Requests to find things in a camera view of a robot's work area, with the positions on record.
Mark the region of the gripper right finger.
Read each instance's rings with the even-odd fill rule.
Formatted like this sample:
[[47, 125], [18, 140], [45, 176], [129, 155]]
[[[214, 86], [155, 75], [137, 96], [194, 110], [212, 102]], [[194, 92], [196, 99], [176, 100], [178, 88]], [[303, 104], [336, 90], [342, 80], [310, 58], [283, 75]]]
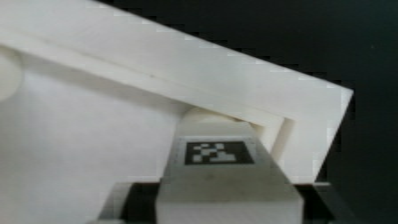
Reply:
[[331, 183], [297, 184], [296, 188], [304, 198], [303, 224], [359, 224]]

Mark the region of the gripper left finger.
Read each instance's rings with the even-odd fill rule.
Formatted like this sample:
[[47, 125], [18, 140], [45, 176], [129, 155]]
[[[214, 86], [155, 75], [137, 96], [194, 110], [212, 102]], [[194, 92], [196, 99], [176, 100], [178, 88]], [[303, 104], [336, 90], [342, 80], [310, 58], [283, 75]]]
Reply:
[[88, 224], [157, 224], [159, 182], [120, 182], [98, 218]]

